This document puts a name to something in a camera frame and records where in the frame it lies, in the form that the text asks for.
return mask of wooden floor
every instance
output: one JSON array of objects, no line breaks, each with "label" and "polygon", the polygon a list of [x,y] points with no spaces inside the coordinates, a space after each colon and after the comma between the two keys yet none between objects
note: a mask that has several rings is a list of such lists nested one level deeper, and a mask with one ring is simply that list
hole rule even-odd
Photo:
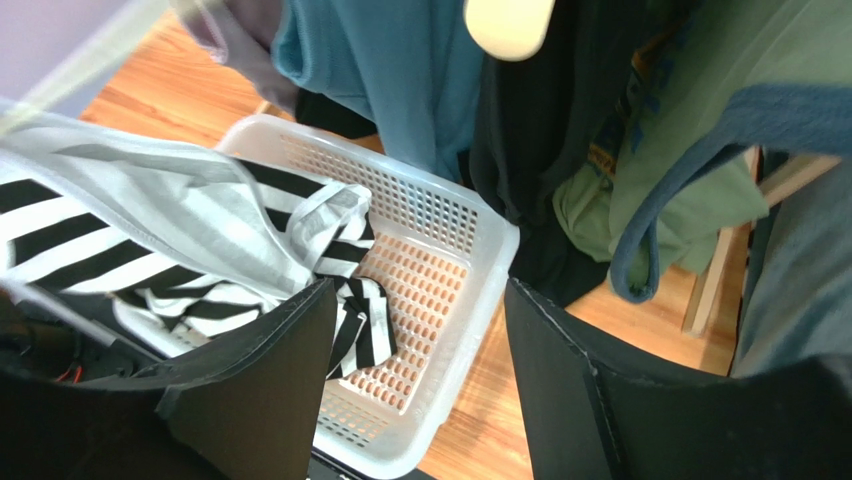
[{"label": "wooden floor", "polygon": [[[137,50],[82,118],[210,147],[260,101],[245,79],[213,64],[167,15],[159,33]],[[644,305],[630,305],[601,287],[568,310],[660,357],[724,374],[735,344],[745,263],[744,248],[736,252],[729,257],[724,291],[704,338],[681,333],[694,276],[677,269],[665,275],[659,294]],[[532,478],[502,312],[420,468],[442,479]]]}]

